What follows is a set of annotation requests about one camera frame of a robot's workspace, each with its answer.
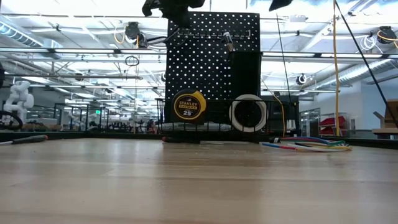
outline table surface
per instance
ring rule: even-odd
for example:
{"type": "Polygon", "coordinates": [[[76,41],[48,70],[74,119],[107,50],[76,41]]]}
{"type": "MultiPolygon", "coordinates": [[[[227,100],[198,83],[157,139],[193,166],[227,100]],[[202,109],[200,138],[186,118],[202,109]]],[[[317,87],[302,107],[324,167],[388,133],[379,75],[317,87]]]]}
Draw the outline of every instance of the table surface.
{"type": "Polygon", "coordinates": [[[0,223],[397,223],[398,151],[73,139],[0,147],[0,223]]]}

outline roll of tape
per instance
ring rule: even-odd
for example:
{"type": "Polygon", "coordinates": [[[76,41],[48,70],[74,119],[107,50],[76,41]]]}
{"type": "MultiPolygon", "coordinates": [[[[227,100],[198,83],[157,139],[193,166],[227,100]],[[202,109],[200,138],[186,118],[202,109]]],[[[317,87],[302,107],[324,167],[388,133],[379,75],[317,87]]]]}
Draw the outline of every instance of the roll of tape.
{"type": "MultiPolygon", "coordinates": [[[[236,98],[236,100],[262,100],[260,97],[252,94],[244,94],[240,95],[236,98]]],[[[256,104],[260,107],[261,109],[261,119],[260,122],[253,128],[253,127],[244,127],[239,121],[236,119],[236,116],[231,117],[231,115],[235,114],[235,109],[236,105],[238,105],[241,101],[234,101],[232,102],[232,105],[229,107],[229,119],[232,122],[232,125],[245,133],[252,133],[255,131],[260,130],[262,127],[264,127],[267,123],[267,105],[263,101],[257,101],[256,104]]]]}

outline yellow cable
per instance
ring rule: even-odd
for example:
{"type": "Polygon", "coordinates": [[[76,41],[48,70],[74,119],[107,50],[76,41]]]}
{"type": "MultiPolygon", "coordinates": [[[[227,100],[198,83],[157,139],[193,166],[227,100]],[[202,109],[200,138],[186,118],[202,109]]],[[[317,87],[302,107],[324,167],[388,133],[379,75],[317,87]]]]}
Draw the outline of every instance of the yellow cable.
{"type": "MultiPolygon", "coordinates": [[[[269,91],[269,88],[268,88],[268,86],[266,85],[266,83],[264,82],[264,80],[261,79],[261,81],[262,81],[262,83],[266,86],[266,88],[267,88],[268,91],[269,91]]],[[[270,92],[270,93],[272,94],[272,96],[274,96],[274,98],[279,102],[280,107],[282,108],[282,123],[283,123],[283,126],[284,126],[284,128],[283,128],[284,132],[283,132],[283,134],[282,134],[282,137],[284,138],[284,137],[285,137],[285,132],[286,132],[286,125],[285,125],[285,110],[284,110],[284,106],[283,106],[282,102],[278,99],[278,97],[276,97],[276,96],[273,94],[273,92],[271,92],[271,91],[269,91],[269,92],[270,92]]]]}
{"type": "Polygon", "coordinates": [[[336,121],[336,135],[340,136],[340,121],[338,119],[338,90],[340,87],[340,80],[338,75],[337,66],[337,49],[336,49],[336,0],[333,0],[333,53],[335,55],[335,71],[336,71],[336,111],[335,111],[335,121],[336,121]]]}
{"type": "Polygon", "coordinates": [[[387,37],[383,37],[383,36],[380,35],[380,33],[381,33],[381,30],[379,30],[379,32],[377,32],[377,36],[378,36],[378,37],[380,37],[380,38],[382,38],[382,39],[384,39],[384,40],[393,41],[393,42],[394,42],[394,45],[395,45],[396,48],[398,49],[398,45],[397,45],[397,42],[396,42],[396,41],[398,41],[398,39],[390,39],[390,38],[387,38],[387,37]]]}
{"type": "Polygon", "coordinates": [[[113,34],[114,40],[115,40],[118,44],[123,44],[124,39],[125,39],[125,36],[126,36],[126,32],[123,32],[123,38],[122,38],[122,41],[120,41],[120,40],[118,40],[118,38],[116,37],[116,32],[113,34]]]}

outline stanley tape measure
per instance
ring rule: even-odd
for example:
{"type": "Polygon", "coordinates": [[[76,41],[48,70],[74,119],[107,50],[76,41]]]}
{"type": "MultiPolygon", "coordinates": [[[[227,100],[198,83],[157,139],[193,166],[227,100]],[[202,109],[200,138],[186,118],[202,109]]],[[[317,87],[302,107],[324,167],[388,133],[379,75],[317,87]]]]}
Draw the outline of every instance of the stanley tape measure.
{"type": "Polygon", "coordinates": [[[173,98],[173,111],[178,120],[196,123],[206,111],[206,99],[197,90],[181,90],[173,98]]]}

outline ceiling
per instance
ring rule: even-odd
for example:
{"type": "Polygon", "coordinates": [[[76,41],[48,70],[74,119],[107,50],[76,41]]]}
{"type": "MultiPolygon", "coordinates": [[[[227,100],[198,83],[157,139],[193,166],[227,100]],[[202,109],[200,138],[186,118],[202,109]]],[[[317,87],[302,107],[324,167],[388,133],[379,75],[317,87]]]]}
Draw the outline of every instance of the ceiling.
{"type": "MultiPolygon", "coordinates": [[[[140,30],[148,37],[163,36],[167,33],[167,20],[160,17],[160,11],[154,10],[152,17],[143,17],[141,8],[144,2],[145,0],[119,0],[117,2],[109,0],[41,0],[38,4],[38,1],[2,0],[0,13],[3,16],[3,21],[15,27],[20,27],[31,37],[41,40],[51,39],[65,48],[131,49],[134,44],[127,41],[119,44],[115,40],[115,36],[119,41],[123,39],[123,30],[128,22],[138,22],[140,30]]],[[[271,1],[235,0],[233,2],[231,4],[230,0],[206,0],[203,7],[191,9],[191,11],[259,13],[261,15],[261,50],[263,52],[281,51],[278,26],[282,34],[283,50],[286,52],[333,51],[332,1],[293,1],[290,6],[277,10],[277,14],[268,12],[271,1]],[[299,15],[303,15],[305,19],[300,19],[299,15]]],[[[358,42],[363,41],[364,37],[369,35],[371,31],[377,32],[380,26],[391,26],[393,30],[398,29],[396,12],[389,10],[398,7],[396,1],[344,0],[338,2],[358,42]],[[359,2],[362,3],[363,7],[356,9],[354,16],[349,16],[348,11],[357,6],[359,2]]],[[[336,47],[339,53],[356,53],[358,51],[341,19],[336,24],[336,35],[336,47]]],[[[393,44],[382,45],[377,43],[377,46],[379,49],[373,46],[364,51],[378,54],[380,50],[397,53],[393,44]]],[[[0,47],[26,46],[0,35],[0,47]]],[[[30,63],[46,70],[52,68],[51,58],[42,55],[34,55],[33,59],[36,59],[36,61],[33,61],[32,57],[26,54],[14,54],[14,56],[26,61],[30,60],[30,63]]],[[[146,101],[164,96],[164,90],[161,87],[164,87],[162,74],[165,72],[165,55],[140,55],[140,64],[136,67],[128,67],[124,63],[85,61],[67,65],[66,60],[76,58],[82,60],[90,58],[98,61],[121,58],[123,61],[124,57],[122,55],[65,54],[62,55],[62,59],[65,60],[55,61],[54,64],[54,67],[59,70],[59,75],[76,72],[84,75],[139,75],[142,80],[110,78],[107,79],[106,83],[100,83],[100,85],[160,87],[156,91],[149,88],[148,90],[128,89],[118,90],[119,93],[113,92],[120,99],[125,99],[126,95],[131,95],[130,99],[137,98],[146,101]]],[[[340,70],[350,66],[352,66],[350,63],[338,64],[340,70]]],[[[330,62],[295,62],[291,60],[286,64],[289,85],[292,88],[299,88],[295,84],[295,79],[301,73],[306,74],[311,79],[321,81],[328,77],[334,77],[334,70],[335,67],[330,62]]],[[[261,78],[267,83],[267,86],[287,88],[283,62],[264,60],[261,73],[261,78]]],[[[98,85],[98,80],[87,78],[83,81],[77,81],[74,78],[57,78],[50,81],[63,85],[98,85]]],[[[97,95],[98,93],[97,91],[97,93],[91,94],[102,98],[110,97],[105,93],[97,95]]]]}

